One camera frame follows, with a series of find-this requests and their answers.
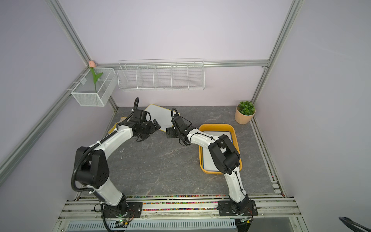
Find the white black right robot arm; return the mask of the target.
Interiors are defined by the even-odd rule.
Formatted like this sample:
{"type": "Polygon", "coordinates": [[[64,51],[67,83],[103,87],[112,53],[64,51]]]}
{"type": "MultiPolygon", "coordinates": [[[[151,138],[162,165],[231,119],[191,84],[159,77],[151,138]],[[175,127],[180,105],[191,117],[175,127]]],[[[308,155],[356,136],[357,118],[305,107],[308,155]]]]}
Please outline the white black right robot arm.
{"type": "Polygon", "coordinates": [[[166,129],[167,138],[178,138],[185,146],[196,144],[209,150],[215,167],[221,172],[229,188],[230,212],[253,215],[253,202],[245,191],[240,175],[240,154],[227,135],[218,137],[186,124],[178,113],[171,113],[172,127],[166,129]]]}

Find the yellow-framed whiteboard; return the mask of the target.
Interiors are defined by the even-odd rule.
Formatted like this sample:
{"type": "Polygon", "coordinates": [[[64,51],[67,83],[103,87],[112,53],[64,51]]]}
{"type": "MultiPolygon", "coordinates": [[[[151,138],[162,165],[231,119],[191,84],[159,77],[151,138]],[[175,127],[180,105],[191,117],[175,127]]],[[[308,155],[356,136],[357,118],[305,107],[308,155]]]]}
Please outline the yellow-framed whiteboard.
{"type": "Polygon", "coordinates": [[[151,115],[152,119],[155,119],[158,124],[161,126],[159,129],[162,132],[166,132],[166,128],[170,128],[173,126],[171,120],[171,110],[155,105],[150,104],[145,111],[148,111],[151,115]]]}

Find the yellow storage tray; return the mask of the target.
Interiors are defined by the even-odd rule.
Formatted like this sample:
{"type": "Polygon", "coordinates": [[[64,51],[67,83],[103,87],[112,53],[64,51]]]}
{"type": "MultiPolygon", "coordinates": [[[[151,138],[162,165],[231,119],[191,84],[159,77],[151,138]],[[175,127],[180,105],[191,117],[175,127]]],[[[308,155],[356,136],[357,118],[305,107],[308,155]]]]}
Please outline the yellow storage tray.
{"type": "MultiPolygon", "coordinates": [[[[201,132],[205,132],[205,131],[229,131],[231,133],[231,137],[232,137],[231,141],[232,141],[233,145],[235,146],[235,148],[237,149],[237,151],[240,153],[236,132],[235,132],[235,129],[231,125],[229,125],[229,124],[203,124],[199,127],[199,130],[201,132]]],[[[201,147],[201,146],[199,146],[199,158],[200,158],[200,167],[201,167],[201,169],[204,173],[209,174],[209,175],[221,175],[222,174],[220,171],[219,172],[209,172],[209,171],[206,171],[206,170],[203,169],[203,147],[201,147]]]]}

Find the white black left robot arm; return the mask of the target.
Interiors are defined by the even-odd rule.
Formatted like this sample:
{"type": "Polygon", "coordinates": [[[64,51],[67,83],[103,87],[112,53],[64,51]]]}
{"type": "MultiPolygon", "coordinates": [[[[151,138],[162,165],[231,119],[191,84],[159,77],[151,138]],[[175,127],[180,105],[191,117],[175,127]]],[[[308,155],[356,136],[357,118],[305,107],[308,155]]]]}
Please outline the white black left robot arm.
{"type": "Polygon", "coordinates": [[[76,151],[71,188],[76,192],[88,191],[100,201],[102,211],[110,210],[115,217],[123,218],[130,211],[126,196],[110,180],[108,158],[127,140],[136,137],[142,142],[161,128],[148,111],[133,109],[130,115],[116,124],[114,131],[89,147],[76,151]]]}

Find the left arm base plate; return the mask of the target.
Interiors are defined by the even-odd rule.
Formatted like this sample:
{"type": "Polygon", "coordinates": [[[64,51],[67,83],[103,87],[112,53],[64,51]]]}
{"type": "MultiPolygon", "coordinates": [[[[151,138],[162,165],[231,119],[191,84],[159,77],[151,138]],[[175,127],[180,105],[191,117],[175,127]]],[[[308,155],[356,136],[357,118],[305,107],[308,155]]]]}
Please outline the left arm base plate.
{"type": "Polygon", "coordinates": [[[117,206],[103,204],[105,218],[139,218],[143,209],[141,202],[123,202],[117,206]]]}

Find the blue-framed whiteboard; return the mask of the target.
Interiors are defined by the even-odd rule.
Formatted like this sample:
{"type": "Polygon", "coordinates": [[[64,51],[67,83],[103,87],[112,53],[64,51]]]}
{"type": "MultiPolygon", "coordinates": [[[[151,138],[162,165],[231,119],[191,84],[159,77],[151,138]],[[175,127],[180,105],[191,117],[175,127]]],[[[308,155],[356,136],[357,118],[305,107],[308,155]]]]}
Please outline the blue-framed whiteboard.
{"type": "MultiPolygon", "coordinates": [[[[232,140],[231,133],[229,131],[205,131],[205,133],[213,137],[215,140],[218,140],[219,136],[223,134],[232,140]]],[[[214,164],[208,148],[203,148],[203,169],[209,172],[219,172],[214,164]]]]}

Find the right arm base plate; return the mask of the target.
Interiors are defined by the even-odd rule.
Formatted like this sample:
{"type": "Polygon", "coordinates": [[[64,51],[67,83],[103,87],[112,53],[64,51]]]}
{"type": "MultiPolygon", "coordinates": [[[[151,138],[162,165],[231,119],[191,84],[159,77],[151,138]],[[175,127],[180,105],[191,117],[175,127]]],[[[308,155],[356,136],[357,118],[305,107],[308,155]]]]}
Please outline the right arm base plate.
{"type": "Polygon", "coordinates": [[[220,216],[257,216],[258,210],[253,200],[235,203],[232,200],[218,201],[217,210],[220,216]]]}

